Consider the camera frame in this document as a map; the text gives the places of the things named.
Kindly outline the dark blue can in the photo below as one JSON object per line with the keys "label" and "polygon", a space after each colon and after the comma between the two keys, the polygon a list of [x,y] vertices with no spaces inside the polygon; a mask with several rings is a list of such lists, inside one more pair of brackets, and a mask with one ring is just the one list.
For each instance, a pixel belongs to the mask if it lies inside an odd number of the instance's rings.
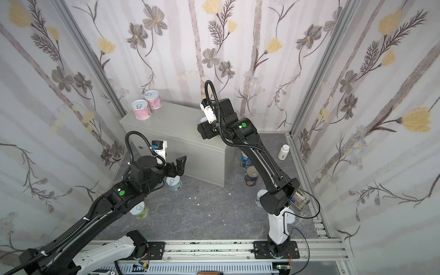
{"label": "dark blue can", "polygon": [[259,178],[259,172],[254,166],[250,166],[246,169],[244,182],[247,186],[254,186]]}

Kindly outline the light can far right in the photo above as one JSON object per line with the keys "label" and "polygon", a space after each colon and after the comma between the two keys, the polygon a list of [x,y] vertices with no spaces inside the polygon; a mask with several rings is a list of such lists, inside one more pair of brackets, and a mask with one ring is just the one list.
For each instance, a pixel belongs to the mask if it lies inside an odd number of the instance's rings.
{"label": "light can far right", "polygon": [[295,221],[296,221],[296,216],[292,213],[285,213],[284,217],[285,217],[285,223],[287,225],[291,225],[291,224],[295,223]]}

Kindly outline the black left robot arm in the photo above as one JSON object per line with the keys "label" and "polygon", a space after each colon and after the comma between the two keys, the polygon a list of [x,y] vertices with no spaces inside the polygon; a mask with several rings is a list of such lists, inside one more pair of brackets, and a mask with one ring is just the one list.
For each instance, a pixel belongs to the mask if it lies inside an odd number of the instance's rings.
{"label": "black left robot arm", "polygon": [[[134,159],[129,138],[137,135],[144,140],[150,154]],[[137,131],[125,136],[128,146],[129,166],[122,180],[95,199],[87,214],[62,235],[39,249],[27,249],[20,255],[21,264],[7,273],[13,275],[21,270],[28,275],[77,275],[84,271],[74,257],[99,233],[113,222],[129,213],[136,205],[157,190],[166,177],[182,176],[186,156],[175,162],[167,162],[154,151],[148,139]]]}

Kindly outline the white plastic bottle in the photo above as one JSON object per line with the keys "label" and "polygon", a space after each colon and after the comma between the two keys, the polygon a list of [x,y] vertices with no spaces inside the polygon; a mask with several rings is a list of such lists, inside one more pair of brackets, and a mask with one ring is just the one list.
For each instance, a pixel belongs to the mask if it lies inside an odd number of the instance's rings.
{"label": "white plastic bottle", "polygon": [[290,152],[290,146],[287,144],[283,144],[278,153],[279,160],[285,160]]}

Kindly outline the grey metal cabinet counter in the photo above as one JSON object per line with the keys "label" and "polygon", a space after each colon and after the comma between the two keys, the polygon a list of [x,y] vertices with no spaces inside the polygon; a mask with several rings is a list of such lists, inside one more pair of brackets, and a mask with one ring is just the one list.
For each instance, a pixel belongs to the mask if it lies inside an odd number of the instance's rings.
{"label": "grey metal cabinet counter", "polygon": [[219,136],[212,139],[201,137],[197,125],[204,116],[200,109],[163,102],[148,119],[137,120],[130,112],[120,124],[126,132],[138,131],[149,141],[165,140],[167,162],[187,156],[185,176],[224,187],[235,149],[227,146]]}

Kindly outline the light blue can right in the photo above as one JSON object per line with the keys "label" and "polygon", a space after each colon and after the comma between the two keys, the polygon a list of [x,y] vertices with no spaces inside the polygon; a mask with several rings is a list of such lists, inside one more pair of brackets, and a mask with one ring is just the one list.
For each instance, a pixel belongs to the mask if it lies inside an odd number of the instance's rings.
{"label": "light blue can right", "polygon": [[261,189],[258,191],[257,196],[255,198],[256,205],[262,208],[261,197],[264,196],[268,191],[266,189]]}

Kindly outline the green can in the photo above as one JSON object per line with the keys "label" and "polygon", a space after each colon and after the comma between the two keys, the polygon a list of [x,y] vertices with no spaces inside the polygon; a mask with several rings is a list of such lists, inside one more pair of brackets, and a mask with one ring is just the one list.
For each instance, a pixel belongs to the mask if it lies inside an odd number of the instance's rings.
{"label": "green can", "polygon": [[149,207],[144,203],[141,202],[134,206],[129,213],[133,215],[137,219],[143,219],[145,216],[149,213]]}

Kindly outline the blue can silver lid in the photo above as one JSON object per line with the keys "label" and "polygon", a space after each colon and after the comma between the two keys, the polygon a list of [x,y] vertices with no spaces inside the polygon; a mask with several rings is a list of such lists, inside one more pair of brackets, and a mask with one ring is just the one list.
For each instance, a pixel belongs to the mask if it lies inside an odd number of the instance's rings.
{"label": "blue can silver lid", "polygon": [[252,166],[252,161],[248,158],[248,156],[244,152],[241,153],[240,162],[242,167],[248,168]]}

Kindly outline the pink can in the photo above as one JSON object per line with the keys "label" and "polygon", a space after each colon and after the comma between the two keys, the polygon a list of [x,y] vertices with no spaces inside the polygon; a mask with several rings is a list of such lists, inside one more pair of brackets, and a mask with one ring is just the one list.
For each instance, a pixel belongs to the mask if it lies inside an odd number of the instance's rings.
{"label": "pink can", "polygon": [[148,105],[151,110],[160,109],[160,107],[162,106],[162,101],[160,99],[158,91],[154,91],[154,90],[147,91],[143,97],[144,100],[148,102]]}
{"label": "pink can", "polygon": [[137,120],[146,120],[151,116],[151,110],[148,101],[136,100],[131,104]]}

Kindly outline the teal can near cabinet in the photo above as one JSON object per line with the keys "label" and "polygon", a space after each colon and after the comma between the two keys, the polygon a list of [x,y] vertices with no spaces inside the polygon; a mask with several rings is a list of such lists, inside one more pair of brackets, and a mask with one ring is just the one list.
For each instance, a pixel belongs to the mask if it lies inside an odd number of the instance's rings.
{"label": "teal can near cabinet", "polygon": [[171,191],[177,191],[182,187],[182,182],[180,176],[176,177],[167,177],[166,184],[168,185]]}

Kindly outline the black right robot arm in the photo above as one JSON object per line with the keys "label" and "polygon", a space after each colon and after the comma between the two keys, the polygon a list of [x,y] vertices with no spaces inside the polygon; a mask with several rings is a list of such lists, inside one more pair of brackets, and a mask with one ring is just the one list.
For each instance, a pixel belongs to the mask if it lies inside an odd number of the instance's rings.
{"label": "black right robot arm", "polygon": [[260,204],[269,216],[268,250],[271,256],[281,257],[291,241],[287,216],[300,182],[279,167],[254,124],[248,118],[239,119],[229,99],[218,99],[212,81],[207,80],[204,86],[206,98],[201,109],[207,120],[199,123],[197,130],[203,139],[219,136],[226,145],[237,147],[256,168],[267,191],[260,197]]}

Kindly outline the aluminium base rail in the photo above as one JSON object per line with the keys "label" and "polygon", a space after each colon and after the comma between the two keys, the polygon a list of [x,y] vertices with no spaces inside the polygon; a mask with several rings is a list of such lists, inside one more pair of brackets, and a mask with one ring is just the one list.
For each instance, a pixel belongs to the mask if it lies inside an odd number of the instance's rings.
{"label": "aluminium base rail", "polygon": [[339,239],[295,239],[282,258],[256,240],[151,241],[139,260],[128,237],[93,241],[74,259],[80,275],[352,275]]}

